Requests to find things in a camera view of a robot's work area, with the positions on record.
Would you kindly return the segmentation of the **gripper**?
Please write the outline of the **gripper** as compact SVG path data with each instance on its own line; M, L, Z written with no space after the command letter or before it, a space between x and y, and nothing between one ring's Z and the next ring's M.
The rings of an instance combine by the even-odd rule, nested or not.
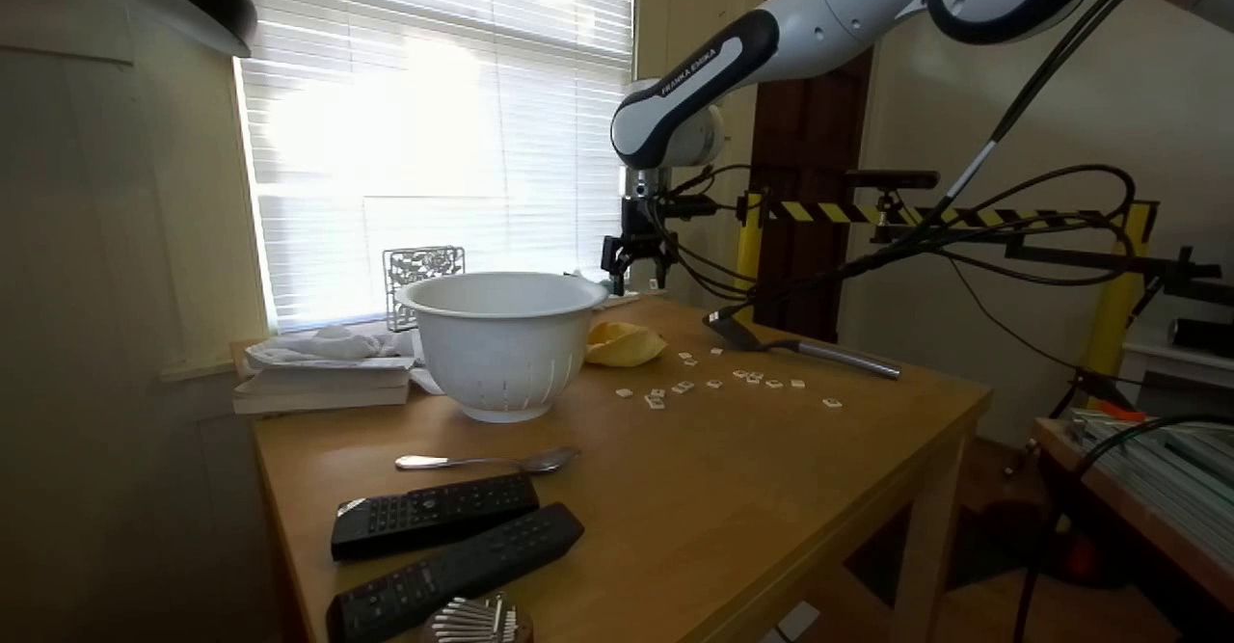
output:
M611 295L626 295L626 274L631 260L624 251L654 251L654 281L659 290L668 288L668 276L677 262L674 242L676 234L661 223L653 221L649 209L656 209L654 202L644 197L622 199L621 237L606 234L601 248L601 269L607 274Z

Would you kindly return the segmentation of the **white plastic colander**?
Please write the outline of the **white plastic colander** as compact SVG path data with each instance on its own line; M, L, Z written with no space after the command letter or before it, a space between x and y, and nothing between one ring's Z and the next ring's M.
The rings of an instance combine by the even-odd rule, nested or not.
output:
M579 276L480 272L405 284L424 367L464 415L536 420L582 369L592 309L608 292Z

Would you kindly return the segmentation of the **dark brown door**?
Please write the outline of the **dark brown door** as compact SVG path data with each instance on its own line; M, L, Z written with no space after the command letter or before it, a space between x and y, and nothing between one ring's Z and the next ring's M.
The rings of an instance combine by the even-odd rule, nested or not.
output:
M845 172L858 167L872 51L805 81L756 89L752 190L774 199L847 202ZM847 225L779 222L763 233L758 276L768 284L806 278L842 264Z

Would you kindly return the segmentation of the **silver metal spoon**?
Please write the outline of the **silver metal spoon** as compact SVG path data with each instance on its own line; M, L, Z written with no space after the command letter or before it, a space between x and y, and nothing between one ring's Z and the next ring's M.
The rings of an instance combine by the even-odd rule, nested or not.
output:
M523 458L450 458L407 454L397 457L395 459L395 467L399 471L445 470L462 467L510 467L515 469L515 471L552 473L559 471L561 468L566 467L570 460L574 460L580 454L581 449L576 446L559 446L559 448L539 450L537 454Z

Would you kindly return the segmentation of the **ornate metal trivet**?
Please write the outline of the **ornate metal trivet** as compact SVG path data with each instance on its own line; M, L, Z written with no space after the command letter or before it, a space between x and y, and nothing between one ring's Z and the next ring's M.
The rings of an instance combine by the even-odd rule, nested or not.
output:
M385 326L392 333L417 327L413 309L397 299L406 284L466 272L466 249L460 246L432 246L383 251Z

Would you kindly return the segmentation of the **window blinds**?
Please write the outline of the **window blinds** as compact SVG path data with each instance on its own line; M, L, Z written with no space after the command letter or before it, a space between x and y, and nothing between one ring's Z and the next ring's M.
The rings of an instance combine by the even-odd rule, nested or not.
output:
M603 278L633 0L253 0L239 60L278 328L373 321L384 252Z

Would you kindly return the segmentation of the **short black remote control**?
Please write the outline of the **short black remote control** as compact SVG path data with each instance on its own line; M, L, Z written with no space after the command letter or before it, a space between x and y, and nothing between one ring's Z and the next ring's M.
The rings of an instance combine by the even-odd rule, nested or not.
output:
M349 499L336 507L331 555L334 562L359 562L450 546L539 507L524 473Z

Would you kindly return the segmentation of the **white cloth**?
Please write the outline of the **white cloth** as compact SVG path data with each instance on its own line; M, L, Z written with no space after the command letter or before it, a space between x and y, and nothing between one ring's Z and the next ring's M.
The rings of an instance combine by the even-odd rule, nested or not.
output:
M265 369L413 369L420 360L400 351L392 332L329 326L304 333L275 334L244 348L251 370Z

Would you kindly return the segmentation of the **stack of books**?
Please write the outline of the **stack of books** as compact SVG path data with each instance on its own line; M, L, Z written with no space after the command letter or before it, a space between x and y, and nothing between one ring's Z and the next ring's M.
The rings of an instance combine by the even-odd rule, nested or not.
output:
M343 367L269 367L234 388L236 415L285 415L405 404L412 362L379 359Z

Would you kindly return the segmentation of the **long black remote control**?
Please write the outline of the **long black remote control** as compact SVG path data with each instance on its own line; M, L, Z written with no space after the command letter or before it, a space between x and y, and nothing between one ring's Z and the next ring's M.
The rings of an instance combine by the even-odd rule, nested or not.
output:
M385 643L455 599L479 599L564 557L582 523L557 502L336 594L328 643Z

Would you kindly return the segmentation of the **kalimba with metal tines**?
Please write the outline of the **kalimba with metal tines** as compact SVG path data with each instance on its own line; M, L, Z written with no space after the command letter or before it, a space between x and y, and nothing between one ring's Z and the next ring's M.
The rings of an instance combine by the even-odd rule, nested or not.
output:
M420 643L536 643L532 617L503 592L453 599L420 629Z

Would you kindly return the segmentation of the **yellow black striped barrier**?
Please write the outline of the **yellow black striped barrier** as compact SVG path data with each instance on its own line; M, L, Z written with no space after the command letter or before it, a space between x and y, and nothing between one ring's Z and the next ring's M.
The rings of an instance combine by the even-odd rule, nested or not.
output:
M1017 209L946 209L940 228L951 242L1000 243L1008 259L1045 262L1074 268L1113 272L1104 281L1099 302L1088 334L1083 370L1088 379L1103 376L1116 384L1116 370L1122 363L1122 344L1129 327L1164 288L1165 281L1181 276L1185 269L1176 260L1150 259L1146 246L1157 220L1157 201L1133 200L1113 214L1113 225L1123 230L1129 246L1116 243L1111 254L1046 249L1027 246L1025 234L1033 230L1067 231L1093 228L1102 214L1098 211L1017 211ZM766 195L745 193L735 209L740 222L738 259L756 265L764 226L768 221L824 222L834 225L865 223L877 234L903 234L926 216L926 209L909 207L886 193L876 204L790 202L772 201Z

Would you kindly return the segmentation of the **white shelf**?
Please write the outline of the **white shelf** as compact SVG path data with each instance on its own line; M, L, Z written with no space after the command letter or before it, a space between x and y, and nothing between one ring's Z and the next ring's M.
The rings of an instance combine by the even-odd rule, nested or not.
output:
M1130 328L1116 378L1116 388L1146 415L1234 415L1234 359L1177 347L1160 326Z

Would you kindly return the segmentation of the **wooden side table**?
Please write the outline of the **wooden side table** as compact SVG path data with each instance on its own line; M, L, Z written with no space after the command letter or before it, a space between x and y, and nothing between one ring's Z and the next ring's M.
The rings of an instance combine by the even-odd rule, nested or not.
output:
M1054 508L1088 537L1104 565L1132 578L1178 629L1192 637L1234 629L1234 522L1178 520L1141 501L1095 469L1107 450L1083 467L1088 450L1125 429L1123 420L1088 412L1037 421L1033 438Z

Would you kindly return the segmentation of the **stack of papers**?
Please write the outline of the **stack of papers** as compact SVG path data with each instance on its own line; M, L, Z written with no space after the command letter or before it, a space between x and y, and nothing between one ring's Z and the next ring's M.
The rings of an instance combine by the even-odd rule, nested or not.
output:
M1234 522L1234 426L1156 429L1107 450L1095 469L1178 520Z

